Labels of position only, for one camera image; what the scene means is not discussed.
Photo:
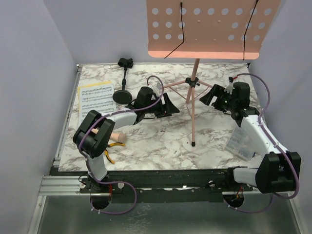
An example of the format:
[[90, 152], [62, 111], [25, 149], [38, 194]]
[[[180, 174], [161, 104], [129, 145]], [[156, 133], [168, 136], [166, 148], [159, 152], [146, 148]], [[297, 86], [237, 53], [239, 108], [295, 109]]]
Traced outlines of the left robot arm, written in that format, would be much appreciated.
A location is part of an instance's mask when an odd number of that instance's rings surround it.
[[166, 93], [161, 97], [150, 87], [142, 87], [136, 99], [124, 110], [102, 115], [91, 110], [82, 121], [73, 136], [79, 152], [85, 157], [88, 169], [88, 179], [92, 188], [104, 192], [109, 183], [105, 178], [108, 174], [103, 153], [114, 130], [132, 126], [144, 120], [146, 114], [154, 114], [156, 118], [169, 117], [179, 113]]

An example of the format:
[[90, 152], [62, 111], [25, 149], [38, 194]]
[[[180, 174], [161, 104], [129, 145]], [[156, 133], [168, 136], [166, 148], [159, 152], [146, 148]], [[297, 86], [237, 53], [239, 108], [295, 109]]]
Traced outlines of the pink perforated music stand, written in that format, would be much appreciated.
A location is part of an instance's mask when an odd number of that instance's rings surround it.
[[194, 105], [200, 60], [257, 59], [280, 6], [279, 0], [149, 0], [148, 53], [194, 59], [184, 98]]

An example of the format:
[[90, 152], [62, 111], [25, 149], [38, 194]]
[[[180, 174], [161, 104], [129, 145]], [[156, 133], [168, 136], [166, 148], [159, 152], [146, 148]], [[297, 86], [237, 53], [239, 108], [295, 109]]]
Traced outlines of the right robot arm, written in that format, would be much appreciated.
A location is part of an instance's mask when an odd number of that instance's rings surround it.
[[224, 185], [235, 191], [242, 184], [256, 187], [261, 193], [297, 192], [301, 157], [278, 144], [256, 108], [250, 106], [250, 86], [234, 82], [224, 88], [215, 84], [199, 99], [225, 113], [229, 111], [238, 127], [244, 130], [254, 143], [255, 151], [262, 156], [258, 168], [234, 167], [232, 175], [225, 177]]

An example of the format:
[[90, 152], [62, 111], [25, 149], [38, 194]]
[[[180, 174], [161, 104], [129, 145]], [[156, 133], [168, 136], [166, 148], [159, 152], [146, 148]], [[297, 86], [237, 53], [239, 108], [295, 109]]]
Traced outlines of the sheet music paper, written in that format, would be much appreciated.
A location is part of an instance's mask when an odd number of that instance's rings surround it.
[[80, 86], [78, 88], [78, 125], [82, 123], [89, 111], [96, 110], [100, 114], [114, 112], [114, 85], [110, 81]]

